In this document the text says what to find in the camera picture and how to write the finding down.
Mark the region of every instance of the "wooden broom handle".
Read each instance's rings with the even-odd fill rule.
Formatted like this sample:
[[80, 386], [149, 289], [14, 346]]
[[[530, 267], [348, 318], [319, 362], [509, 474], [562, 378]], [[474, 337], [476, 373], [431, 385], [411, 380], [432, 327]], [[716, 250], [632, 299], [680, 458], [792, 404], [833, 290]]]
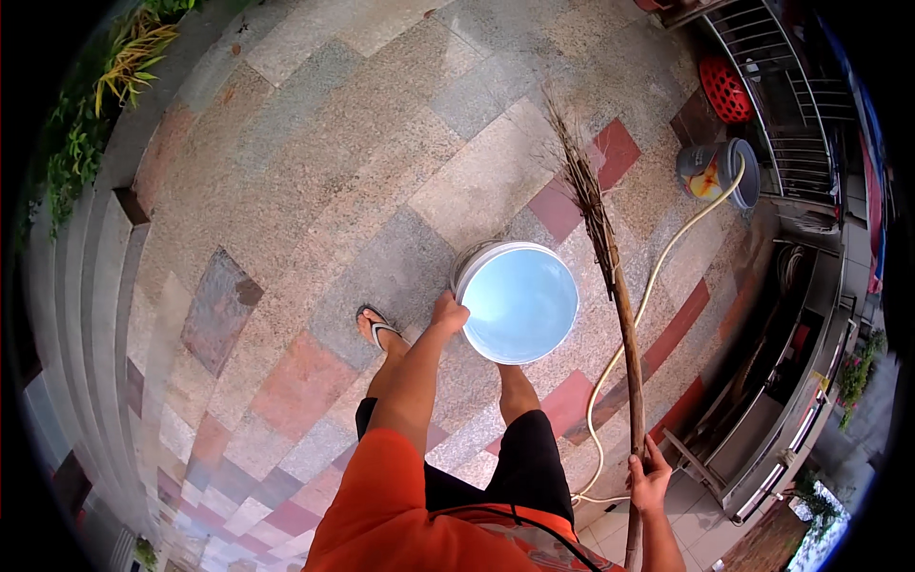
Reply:
[[[613, 232], [605, 231], [607, 246], [610, 250], [610, 262], [614, 268], [613, 294], [616, 297], [619, 327], [623, 334], [623, 350], [626, 352], [626, 377], [629, 382], [630, 394], [630, 450], [631, 454], [639, 459], [645, 459], [645, 404], [641, 396], [641, 363], [639, 361], [639, 345], [635, 336], [635, 321], [632, 318], [632, 306], [629, 300], [629, 290], [623, 279], [623, 269], [619, 264], [619, 251], [613, 241]], [[629, 528], [626, 534], [626, 560], [623, 564], [631, 571], [635, 564], [635, 557], [639, 553], [641, 544], [641, 516], [639, 509], [630, 502]]]

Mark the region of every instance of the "broom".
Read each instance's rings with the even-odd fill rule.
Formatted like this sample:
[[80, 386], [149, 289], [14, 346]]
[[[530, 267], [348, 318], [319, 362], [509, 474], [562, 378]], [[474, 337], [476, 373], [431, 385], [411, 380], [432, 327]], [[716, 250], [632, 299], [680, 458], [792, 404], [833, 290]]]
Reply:
[[[591, 167], [577, 132], [569, 131], [565, 118], [559, 111], [551, 93], [544, 89], [548, 121], [559, 139], [559, 159], [565, 182], [572, 188], [571, 197], [585, 219], [587, 235], [594, 244], [597, 264], [600, 266], [607, 294], [616, 302], [619, 326], [622, 329], [623, 349], [626, 352], [626, 374], [630, 395], [630, 449], [633, 455], [644, 459], [645, 455], [645, 406], [641, 395], [641, 365], [635, 337], [635, 322], [632, 318], [629, 290], [623, 280], [619, 265], [619, 250], [613, 240], [613, 229], [604, 210], [604, 202], [597, 183], [597, 175]], [[631, 569], [638, 554], [641, 539], [641, 518], [635, 505], [630, 504], [629, 530], [626, 537], [626, 560], [624, 567]]]

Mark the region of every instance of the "hand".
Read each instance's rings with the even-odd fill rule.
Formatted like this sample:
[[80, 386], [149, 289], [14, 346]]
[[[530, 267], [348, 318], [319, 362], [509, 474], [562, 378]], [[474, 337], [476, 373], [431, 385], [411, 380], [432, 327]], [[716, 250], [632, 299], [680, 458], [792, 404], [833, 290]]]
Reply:
[[667, 492], [667, 482], [673, 471], [649, 435], [645, 436], [645, 447], [648, 450], [645, 465], [649, 472], [645, 474], [639, 458], [630, 455], [630, 475], [626, 479], [626, 488], [632, 491], [632, 504], [640, 513], [660, 511], [663, 514], [664, 493]]
[[450, 335], [463, 328], [469, 317], [470, 310], [460, 306], [455, 301], [455, 295], [451, 293], [451, 290], [446, 290], [438, 297], [436, 306], [432, 310], [432, 326], [440, 328]]

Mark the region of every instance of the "garden hose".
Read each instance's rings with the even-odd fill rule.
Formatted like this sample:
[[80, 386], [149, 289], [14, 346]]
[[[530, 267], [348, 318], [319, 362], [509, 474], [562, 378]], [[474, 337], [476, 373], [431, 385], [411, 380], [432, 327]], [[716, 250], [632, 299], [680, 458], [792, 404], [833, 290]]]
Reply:
[[[667, 246], [664, 247], [664, 250], [661, 252], [661, 256], [658, 258], [658, 262], [655, 263], [654, 268], [651, 270], [651, 274], [648, 278], [648, 285], [645, 286], [645, 294], [641, 297], [641, 303], [639, 304], [639, 312], [635, 315], [635, 326], [639, 326], [641, 321], [642, 314], [645, 313], [645, 308], [648, 306], [648, 297], [651, 294], [651, 289], [654, 287], [654, 281], [658, 277], [658, 273], [661, 271], [661, 264], [664, 262], [664, 258], [671, 251], [673, 244], [684, 235], [686, 231], [689, 230], [691, 226], [699, 222], [706, 214], [711, 212], [715, 207], [724, 202], [734, 189], [737, 188], [737, 185], [740, 183], [740, 180], [743, 178], [744, 167], [746, 166], [746, 161], [743, 155], [740, 152], [737, 152], [737, 155], [740, 157], [740, 169], [737, 170], [737, 176], [734, 177], [734, 182], [727, 187], [725, 192], [713, 200], [708, 206], [700, 210], [695, 216], [686, 222], [686, 224], [673, 236], [673, 238], [667, 243]], [[626, 501], [629, 496], [621, 497], [612, 497], [609, 499], [594, 499], [588, 497], [586, 493], [590, 491], [591, 487], [594, 486], [594, 483], [597, 482], [597, 478], [600, 477], [600, 473], [604, 469], [604, 448], [600, 445], [600, 439], [597, 438], [597, 431], [594, 429], [594, 403], [597, 400], [597, 396], [600, 395], [600, 389], [603, 387], [604, 383], [607, 381], [607, 378], [610, 375], [610, 370], [613, 369], [613, 366], [617, 364], [619, 358], [623, 354], [623, 346], [620, 345], [617, 348], [617, 352], [613, 354], [613, 358], [610, 359], [610, 363], [607, 364], [607, 367], [604, 368], [603, 373], [600, 374], [600, 377], [597, 379], [597, 383], [594, 386], [594, 389], [591, 391], [591, 397], [587, 400], [587, 412], [585, 414], [585, 419], [587, 421], [587, 432], [590, 434], [591, 438], [594, 439], [594, 444], [597, 447], [597, 469], [594, 471], [594, 476], [591, 477], [591, 480], [582, 488], [580, 492], [572, 493], [572, 505], [577, 506], [580, 501], [588, 502], [619, 502]]]

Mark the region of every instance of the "orange shirt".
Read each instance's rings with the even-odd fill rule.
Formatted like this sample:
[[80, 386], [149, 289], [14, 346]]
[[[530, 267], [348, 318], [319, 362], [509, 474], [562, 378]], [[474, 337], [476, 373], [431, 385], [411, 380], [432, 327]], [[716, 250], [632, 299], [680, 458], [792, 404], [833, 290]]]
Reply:
[[[563, 517], [515, 507], [517, 516], [559, 533], [601, 570], [613, 565], [579, 545]], [[365, 434], [315, 531], [303, 570], [589, 570], [543, 530], [481, 504], [430, 513], [423, 459], [391, 429]]]

